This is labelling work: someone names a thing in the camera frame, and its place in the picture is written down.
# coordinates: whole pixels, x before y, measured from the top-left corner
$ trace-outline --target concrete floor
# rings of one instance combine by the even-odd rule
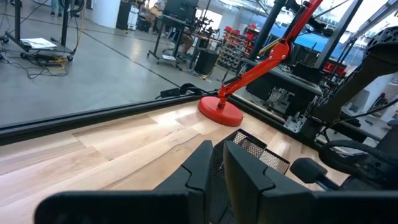
[[[32,1],[24,1],[21,19],[37,6]],[[0,23],[3,12],[7,16],[0,34],[14,29],[14,7],[8,4],[7,10],[5,8],[5,0],[1,0]],[[139,31],[125,34],[122,30],[101,27],[89,20],[90,13],[88,10],[79,48],[67,76],[40,76],[31,80],[23,69],[0,63],[0,126],[149,101],[160,91],[184,83],[193,83],[205,90],[220,87],[217,80],[222,79],[225,71],[216,67],[209,79],[201,80],[167,62],[156,65],[153,57],[146,57],[148,50],[154,48],[156,35]],[[50,8],[42,6],[21,24],[21,38],[59,39],[61,24],[61,18],[50,17]],[[67,47],[71,49],[77,40],[75,27],[72,21],[67,37]],[[33,67],[19,58],[22,50],[16,44],[10,41],[3,46],[10,62]],[[162,39],[159,52],[172,46]],[[29,69],[30,73],[39,71],[41,69]]]

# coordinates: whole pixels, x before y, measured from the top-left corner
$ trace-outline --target light wood surface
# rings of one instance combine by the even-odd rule
[[[238,128],[290,162],[319,162],[314,150],[248,114]],[[192,102],[2,146],[1,223],[32,223],[40,201],[65,190],[153,189],[202,141],[215,145],[238,128],[207,119]],[[342,183],[346,175],[329,169],[328,177]]]

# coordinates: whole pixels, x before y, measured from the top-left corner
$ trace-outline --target white paper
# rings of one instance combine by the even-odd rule
[[[169,55],[162,55],[164,59],[166,60],[175,60],[175,57],[169,56]]]
[[[32,49],[49,49],[57,47],[55,44],[44,38],[31,38],[31,39],[21,39],[24,44],[29,44]]]

